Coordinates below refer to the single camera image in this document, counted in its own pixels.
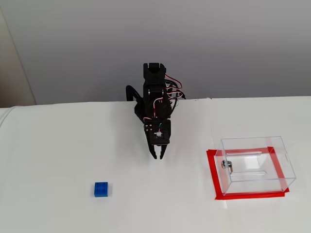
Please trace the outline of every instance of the white wall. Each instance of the white wall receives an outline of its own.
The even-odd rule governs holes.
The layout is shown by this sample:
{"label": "white wall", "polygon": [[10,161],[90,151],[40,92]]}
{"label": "white wall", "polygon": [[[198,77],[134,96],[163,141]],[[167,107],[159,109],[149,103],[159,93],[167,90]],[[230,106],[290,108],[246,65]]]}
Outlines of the white wall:
{"label": "white wall", "polygon": [[162,62],[188,98],[311,95],[309,0],[0,0],[37,103],[125,100]]}
{"label": "white wall", "polygon": [[0,108],[35,105],[35,99],[0,9]]}

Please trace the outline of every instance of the robotic arm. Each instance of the robotic arm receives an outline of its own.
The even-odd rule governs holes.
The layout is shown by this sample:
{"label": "robotic arm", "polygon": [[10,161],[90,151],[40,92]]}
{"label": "robotic arm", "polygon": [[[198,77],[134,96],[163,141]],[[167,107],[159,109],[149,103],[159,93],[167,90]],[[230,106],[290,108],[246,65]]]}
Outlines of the robotic arm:
{"label": "robotic arm", "polygon": [[[166,75],[164,65],[159,63],[149,63],[148,65],[145,63],[143,74],[145,79],[143,98],[132,86],[127,86],[126,99],[127,101],[136,99],[137,104],[134,110],[144,124],[149,151],[157,159],[154,145],[161,146],[160,159],[162,159],[171,137],[171,121],[168,119],[175,109],[177,98],[185,98],[185,95],[176,83],[180,82]],[[173,107],[171,107],[171,100],[175,100]]]}

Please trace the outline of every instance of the white table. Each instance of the white table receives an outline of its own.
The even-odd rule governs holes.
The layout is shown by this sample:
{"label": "white table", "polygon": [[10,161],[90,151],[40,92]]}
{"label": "white table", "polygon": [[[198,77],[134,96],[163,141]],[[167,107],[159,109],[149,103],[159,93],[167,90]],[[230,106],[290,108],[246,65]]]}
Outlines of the white table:
{"label": "white table", "polygon": [[310,233],[311,97],[213,99],[212,111],[216,144],[282,136],[297,177],[284,198],[227,201],[233,232]]}
{"label": "white table", "polygon": [[[134,102],[14,109],[0,128],[0,232],[310,232],[311,98],[179,103],[163,160]],[[213,142],[276,135],[297,176],[286,197],[214,200]],[[109,182],[108,198],[95,182]]]}

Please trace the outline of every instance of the blue lego brick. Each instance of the blue lego brick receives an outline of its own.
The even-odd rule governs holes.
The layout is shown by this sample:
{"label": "blue lego brick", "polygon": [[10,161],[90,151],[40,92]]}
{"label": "blue lego brick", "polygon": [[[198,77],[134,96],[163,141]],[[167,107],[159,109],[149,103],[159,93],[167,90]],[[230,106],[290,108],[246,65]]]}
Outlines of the blue lego brick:
{"label": "blue lego brick", "polygon": [[108,182],[96,182],[94,188],[94,196],[99,197],[108,197]]}

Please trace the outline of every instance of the clear plastic box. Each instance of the clear plastic box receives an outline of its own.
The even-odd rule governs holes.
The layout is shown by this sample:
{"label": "clear plastic box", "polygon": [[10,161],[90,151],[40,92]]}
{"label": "clear plastic box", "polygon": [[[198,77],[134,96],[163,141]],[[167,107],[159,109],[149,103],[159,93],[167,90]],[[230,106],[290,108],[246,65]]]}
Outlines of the clear plastic box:
{"label": "clear plastic box", "polygon": [[296,179],[281,137],[222,139],[215,163],[224,195],[284,192]]}

